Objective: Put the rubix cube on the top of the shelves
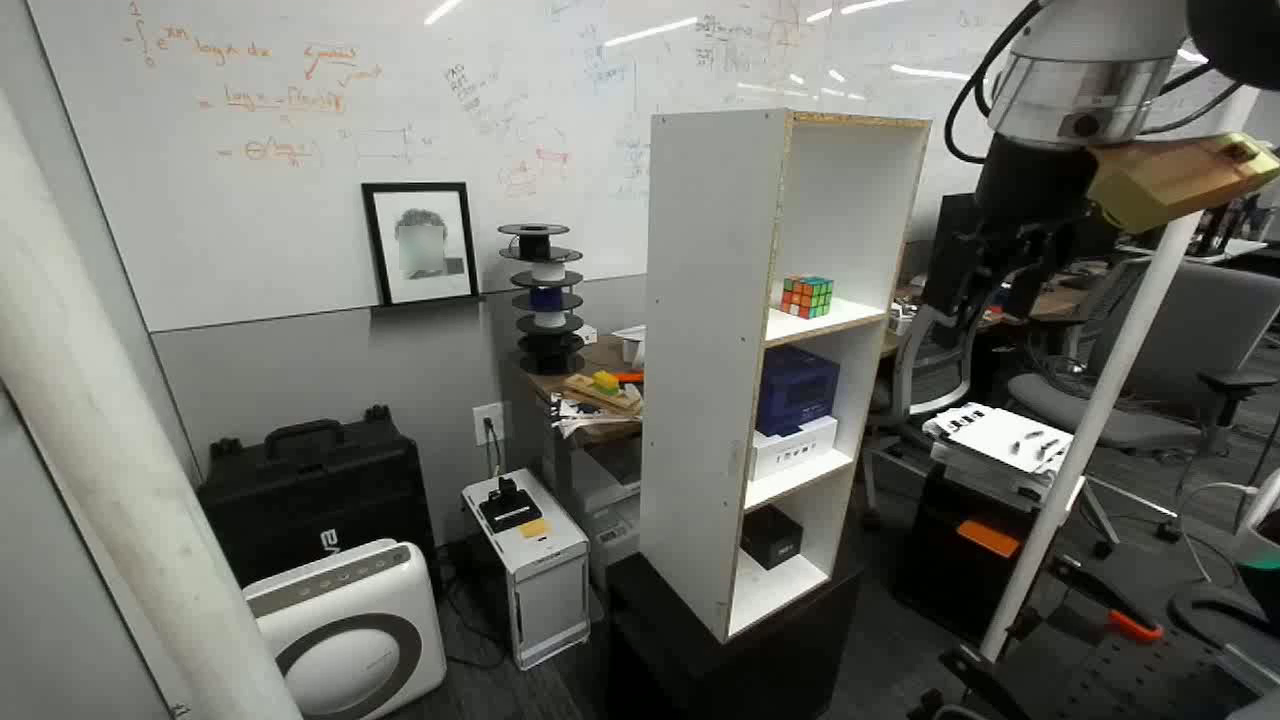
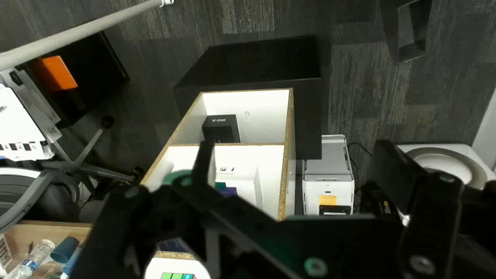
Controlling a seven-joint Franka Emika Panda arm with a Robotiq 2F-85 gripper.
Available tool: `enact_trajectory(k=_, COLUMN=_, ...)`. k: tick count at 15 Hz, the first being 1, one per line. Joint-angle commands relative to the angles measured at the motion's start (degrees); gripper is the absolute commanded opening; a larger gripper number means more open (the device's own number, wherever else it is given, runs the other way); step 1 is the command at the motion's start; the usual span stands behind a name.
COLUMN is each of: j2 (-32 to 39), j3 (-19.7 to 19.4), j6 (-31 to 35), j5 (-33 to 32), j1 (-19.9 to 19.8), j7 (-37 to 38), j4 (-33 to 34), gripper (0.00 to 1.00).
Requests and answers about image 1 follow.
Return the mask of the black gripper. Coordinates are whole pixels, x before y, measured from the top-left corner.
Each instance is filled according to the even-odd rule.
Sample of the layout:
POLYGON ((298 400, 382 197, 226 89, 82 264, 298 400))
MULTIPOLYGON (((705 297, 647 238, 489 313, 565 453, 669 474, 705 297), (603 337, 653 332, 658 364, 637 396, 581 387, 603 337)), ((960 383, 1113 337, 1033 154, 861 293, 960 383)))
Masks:
POLYGON ((1099 161, 1090 149, 992 135, 975 180, 975 260, 984 268, 1063 268, 1077 255, 1095 172, 1099 161))

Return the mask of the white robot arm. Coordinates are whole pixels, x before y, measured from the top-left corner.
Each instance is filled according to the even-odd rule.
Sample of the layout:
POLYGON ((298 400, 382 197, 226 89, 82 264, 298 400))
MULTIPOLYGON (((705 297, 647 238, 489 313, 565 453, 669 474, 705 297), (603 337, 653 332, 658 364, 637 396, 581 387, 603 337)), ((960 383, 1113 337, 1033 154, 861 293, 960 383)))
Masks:
POLYGON ((944 113, 944 149, 980 172, 958 245, 995 264, 1068 231, 1099 157, 1152 135, 1152 104, 1187 82, 1184 46, 1280 89, 1280 0, 1026 0, 944 113))

